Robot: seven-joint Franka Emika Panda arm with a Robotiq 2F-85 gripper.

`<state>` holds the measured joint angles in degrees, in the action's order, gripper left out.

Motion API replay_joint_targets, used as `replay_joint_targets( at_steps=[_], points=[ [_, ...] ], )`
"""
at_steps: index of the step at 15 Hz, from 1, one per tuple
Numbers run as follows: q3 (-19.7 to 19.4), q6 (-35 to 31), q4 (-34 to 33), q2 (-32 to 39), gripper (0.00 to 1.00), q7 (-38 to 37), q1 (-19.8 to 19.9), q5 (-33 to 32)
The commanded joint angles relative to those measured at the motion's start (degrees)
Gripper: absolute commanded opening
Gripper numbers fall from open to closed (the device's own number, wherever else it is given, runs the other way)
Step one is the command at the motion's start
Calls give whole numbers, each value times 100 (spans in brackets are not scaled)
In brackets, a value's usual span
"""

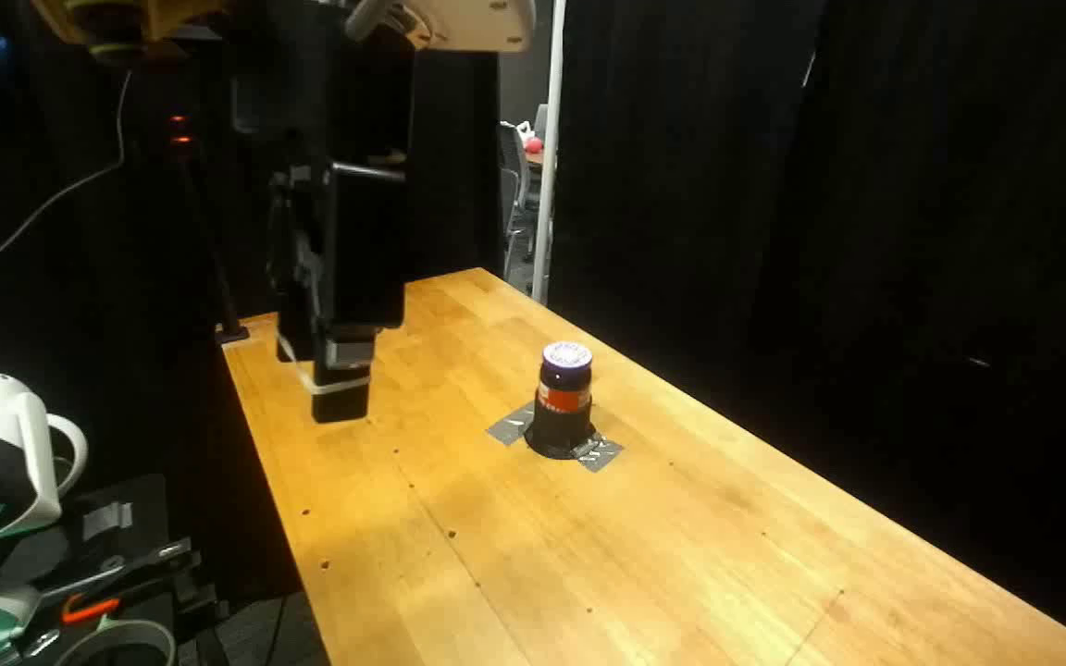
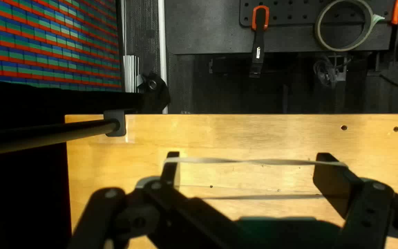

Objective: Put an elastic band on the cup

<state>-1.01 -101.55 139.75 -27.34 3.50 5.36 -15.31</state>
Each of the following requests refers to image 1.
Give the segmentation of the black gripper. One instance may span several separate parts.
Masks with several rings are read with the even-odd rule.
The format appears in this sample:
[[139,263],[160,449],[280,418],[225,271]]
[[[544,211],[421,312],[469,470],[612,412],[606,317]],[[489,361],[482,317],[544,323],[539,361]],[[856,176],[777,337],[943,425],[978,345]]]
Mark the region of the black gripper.
[[[271,174],[271,258],[278,337],[311,361],[311,418],[339,418],[339,369],[318,355],[333,339],[371,339],[405,323],[407,176],[386,165],[311,163]],[[374,345],[348,350],[348,414],[371,407]]]

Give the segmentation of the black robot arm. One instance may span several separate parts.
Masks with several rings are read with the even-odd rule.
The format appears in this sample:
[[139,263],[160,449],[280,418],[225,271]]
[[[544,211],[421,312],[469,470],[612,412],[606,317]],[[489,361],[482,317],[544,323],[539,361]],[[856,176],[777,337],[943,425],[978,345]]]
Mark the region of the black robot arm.
[[307,361],[315,422],[371,412],[378,337],[405,323],[410,54],[352,17],[348,0],[259,0],[242,82],[273,156],[268,281],[278,358]]

